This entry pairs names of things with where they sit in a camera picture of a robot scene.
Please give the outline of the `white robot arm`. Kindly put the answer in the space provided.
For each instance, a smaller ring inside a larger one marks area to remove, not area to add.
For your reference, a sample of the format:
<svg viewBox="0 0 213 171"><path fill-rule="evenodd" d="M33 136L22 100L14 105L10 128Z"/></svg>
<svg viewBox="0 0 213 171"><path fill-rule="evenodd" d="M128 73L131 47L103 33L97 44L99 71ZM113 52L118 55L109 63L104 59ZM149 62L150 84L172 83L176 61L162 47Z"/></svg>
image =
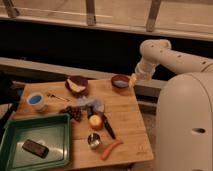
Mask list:
<svg viewBox="0 0 213 171"><path fill-rule="evenodd" d="M174 51L166 39L143 41L140 53L136 80L158 65L176 74L158 97L156 171L213 171L213 59Z"/></svg>

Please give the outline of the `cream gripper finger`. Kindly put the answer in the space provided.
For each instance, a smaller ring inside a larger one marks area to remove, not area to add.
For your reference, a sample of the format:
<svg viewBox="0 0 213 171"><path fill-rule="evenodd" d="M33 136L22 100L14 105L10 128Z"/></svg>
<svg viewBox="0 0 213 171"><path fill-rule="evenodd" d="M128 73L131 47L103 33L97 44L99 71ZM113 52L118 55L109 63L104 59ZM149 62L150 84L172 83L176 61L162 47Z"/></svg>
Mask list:
<svg viewBox="0 0 213 171"><path fill-rule="evenodd" d="M136 81L137 81L137 76L135 73L132 73L132 75L129 78L129 87L133 88L135 86Z"/></svg>

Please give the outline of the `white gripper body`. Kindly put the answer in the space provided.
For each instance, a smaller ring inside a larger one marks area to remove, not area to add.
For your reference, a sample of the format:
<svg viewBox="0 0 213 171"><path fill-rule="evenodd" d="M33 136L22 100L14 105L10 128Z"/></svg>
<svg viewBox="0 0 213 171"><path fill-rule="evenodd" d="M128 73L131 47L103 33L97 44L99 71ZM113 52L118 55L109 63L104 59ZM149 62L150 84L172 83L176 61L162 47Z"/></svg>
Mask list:
<svg viewBox="0 0 213 171"><path fill-rule="evenodd" d="M141 59L135 68L135 74L138 79L150 80L155 72L155 65L146 59Z"/></svg>

